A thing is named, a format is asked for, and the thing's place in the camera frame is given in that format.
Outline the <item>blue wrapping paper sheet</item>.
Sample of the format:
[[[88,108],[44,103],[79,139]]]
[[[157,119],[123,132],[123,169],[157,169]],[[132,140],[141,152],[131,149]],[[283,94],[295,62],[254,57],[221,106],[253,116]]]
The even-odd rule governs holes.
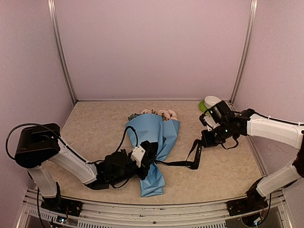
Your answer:
[[[163,194],[165,180],[157,161],[164,161],[173,149],[179,134],[180,121],[175,113],[164,116],[153,113],[132,114],[125,125],[133,147],[145,152],[132,152],[131,159],[140,165],[142,197]]]

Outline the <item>black printed ribbon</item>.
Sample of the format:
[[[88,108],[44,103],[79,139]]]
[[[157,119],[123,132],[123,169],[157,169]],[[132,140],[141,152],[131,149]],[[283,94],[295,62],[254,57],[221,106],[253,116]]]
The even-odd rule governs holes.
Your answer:
[[[194,152],[194,150],[195,150],[194,160],[189,161],[189,157]],[[167,166],[176,166],[176,167],[178,167],[178,166],[187,167],[191,170],[197,170],[199,168],[199,164],[200,164],[201,151],[202,151],[202,141],[199,139],[196,139],[192,145],[190,152],[188,153],[186,160],[175,161],[175,162],[174,161],[164,162],[164,161],[155,160],[154,162],[156,164],[164,164]]]

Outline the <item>fake flower bunch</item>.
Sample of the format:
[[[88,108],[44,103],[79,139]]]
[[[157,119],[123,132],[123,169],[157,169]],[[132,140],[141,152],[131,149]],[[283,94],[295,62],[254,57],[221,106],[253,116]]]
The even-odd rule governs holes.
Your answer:
[[[133,113],[130,116],[128,116],[128,121],[131,121],[132,119],[142,115],[142,114],[154,114],[162,117],[163,121],[169,121],[169,120],[176,120],[178,121],[178,117],[175,111],[173,110],[166,110],[162,109],[159,111],[155,111],[154,109],[144,109],[140,113]]]

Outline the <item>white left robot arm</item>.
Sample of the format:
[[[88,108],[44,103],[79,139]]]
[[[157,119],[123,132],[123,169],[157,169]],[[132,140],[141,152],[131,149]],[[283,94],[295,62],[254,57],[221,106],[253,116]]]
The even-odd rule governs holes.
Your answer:
[[[62,211],[67,204],[65,198],[59,195],[59,184],[44,168],[46,162],[65,169],[92,190],[118,189],[133,176],[141,180],[147,177],[159,146],[157,142],[140,142],[136,137],[130,152],[118,146],[103,159],[88,161],[61,138],[60,127],[56,123],[24,123],[18,128],[22,131],[14,160],[27,169],[42,196],[56,211]]]

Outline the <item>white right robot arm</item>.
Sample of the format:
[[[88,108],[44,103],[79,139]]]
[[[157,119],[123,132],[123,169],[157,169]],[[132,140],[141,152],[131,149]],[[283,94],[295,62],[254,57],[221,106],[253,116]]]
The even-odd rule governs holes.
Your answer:
[[[262,199],[304,177],[304,124],[266,116],[253,109],[237,112],[221,101],[200,116],[203,147],[224,146],[227,139],[250,138],[266,168],[265,177],[247,191],[243,207],[253,211]]]

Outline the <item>white ceramic bowl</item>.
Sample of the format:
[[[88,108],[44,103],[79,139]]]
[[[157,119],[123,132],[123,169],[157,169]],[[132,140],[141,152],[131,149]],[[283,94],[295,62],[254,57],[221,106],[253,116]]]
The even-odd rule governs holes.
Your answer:
[[[221,102],[222,100],[216,96],[206,96],[204,98],[204,105],[207,109],[211,108],[212,106],[216,105],[217,103]]]

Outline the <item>green plastic saucer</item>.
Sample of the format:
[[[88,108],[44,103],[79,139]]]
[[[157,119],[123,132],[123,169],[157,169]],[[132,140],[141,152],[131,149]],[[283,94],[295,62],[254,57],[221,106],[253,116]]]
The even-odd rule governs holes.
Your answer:
[[[204,100],[200,101],[200,103],[199,103],[199,109],[200,109],[203,113],[208,113],[208,108],[205,106]]]

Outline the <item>right corner metal post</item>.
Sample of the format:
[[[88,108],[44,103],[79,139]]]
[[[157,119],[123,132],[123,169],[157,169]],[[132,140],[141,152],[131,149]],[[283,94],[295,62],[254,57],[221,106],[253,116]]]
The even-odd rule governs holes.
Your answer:
[[[239,63],[239,67],[237,70],[237,77],[233,86],[232,94],[230,97],[229,102],[234,105],[237,100],[237,96],[240,90],[241,82],[244,76],[244,71],[246,67],[246,62],[247,62],[247,57],[249,55],[249,50],[250,50],[250,44],[252,40],[252,34],[254,31],[254,24],[256,20],[256,14],[257,14],[257,5],[258,5],[258,0],[251,0],[250,2],[250,11],[249,11],[249,18],[247,22],[247,30],[246,30],[246,35],[245,35],[245,42],[241,54],[241,59]]]

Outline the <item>corner metal post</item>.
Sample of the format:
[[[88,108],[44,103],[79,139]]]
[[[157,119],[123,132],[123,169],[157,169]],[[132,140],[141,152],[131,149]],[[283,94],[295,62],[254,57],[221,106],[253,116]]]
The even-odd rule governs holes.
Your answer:
[[[246,62],[247,62],[247,57],[249,55],[249,50],[250,50],[250,44],[252,40],[252,34],[254,31],[254,24],[256,20],[256,14],[257,14],[257,5],[258,5],[258,0],[251,0],[250,2],[250,11],[249,11],[249,18],[247,22],[247,30],[246,30],[246,35],[245,35],[245,42],[241,54],[241,59],[239,63],[239,67],[237,70],[237,77],[233,86],[232,94],[230,97],[229,102],[234,105],[237,100],[237,96],[240,90],[241,82],[244,76],[244,71],[246,67]]]
[[[76,103],[78,102],[78,100],[77,100],[76,93],[75,93],[75,90],[74,90],[74,87],[73,87],[73,84],[72,84],[72,81],[70,78],[70,74],[68,71],[67,62],[66,62],[66,58],[65,58],[65,54],[64,54],[63,44],[61,41],[60,29],[59,29],[59,23],[58,23],[58,18],[57,18],[57,11],[56,11],[56,4],[55,4],[54,0],[48,0],[47,3],[48,3],[48,11],[49,11],[50,20],[51,20],[51,24],[52,24],[52,28],[53,28],[55,44],[57,47],[57,53],[58,53],[59,62],[60,62],[61,68],[62,68],[64,81],[67,86],[70,100],[71,100],[73,106],[75,106]]]

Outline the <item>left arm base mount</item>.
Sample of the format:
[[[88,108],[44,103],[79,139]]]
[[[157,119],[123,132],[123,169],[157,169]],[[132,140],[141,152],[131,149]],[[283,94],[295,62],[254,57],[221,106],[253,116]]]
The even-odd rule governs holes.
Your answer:
[[[41,207],[67,216],[79,217],[83,203],[78,200],[61,197],[60,186],[56,182],[57,194],[54,198],[42,197]]]

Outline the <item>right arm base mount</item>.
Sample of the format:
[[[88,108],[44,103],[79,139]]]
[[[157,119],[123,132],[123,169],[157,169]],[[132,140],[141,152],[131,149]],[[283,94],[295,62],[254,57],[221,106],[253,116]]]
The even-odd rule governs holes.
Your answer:
[[[256,186],[251,186],[246,192],[246,197],[229,200],[227,202],[228,213],[230,216],[246,214],[252,211],[267,208],[268,202],[256,190]]]

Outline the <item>aluminium table frame rail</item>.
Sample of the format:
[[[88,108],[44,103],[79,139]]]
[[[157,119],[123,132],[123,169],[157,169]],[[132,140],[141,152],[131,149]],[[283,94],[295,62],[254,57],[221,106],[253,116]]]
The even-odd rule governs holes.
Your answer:
[[[258,228],[294,227],[281,191],[267,198],[265,209],[230,215],[226,200],[176,205],[128,205],[82,200],[78,217],[37,209],[42,197],[27,190],[15,228],[244,228],[261,216]]]

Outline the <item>left corner metal post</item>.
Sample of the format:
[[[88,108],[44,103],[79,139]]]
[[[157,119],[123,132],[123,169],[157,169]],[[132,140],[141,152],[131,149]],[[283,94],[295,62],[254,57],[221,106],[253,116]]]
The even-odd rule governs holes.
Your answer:
[[[75,106],[76,103],[78,102],[78,100],[77,100],[76,93],[75,93],[75,90],[74,90],[74,87],[73,87],[73,84],[72,84],[72,81],[70,78],[70,74],[68,71],[67,62],[66,62],[66,58],[65,58],[65,54],[64,54],[63,44],[61,41],[60,29],[59,29],[59,23],[58,23],[58,18],[57,18],[57,11],[56,11],[56,4],[55,4],[54,0],[48,0],[47,3],[48,3],[48,11],[49,11],[50,20],[51,20],[51,24],[52,24],[52,28],[53,28],[55,44],[57,47],[57,53],[58,53],[59,62],[60,62],[61,68],[62,68],[64,81],[67,86],[70,100],[71,100],[73,106]]]

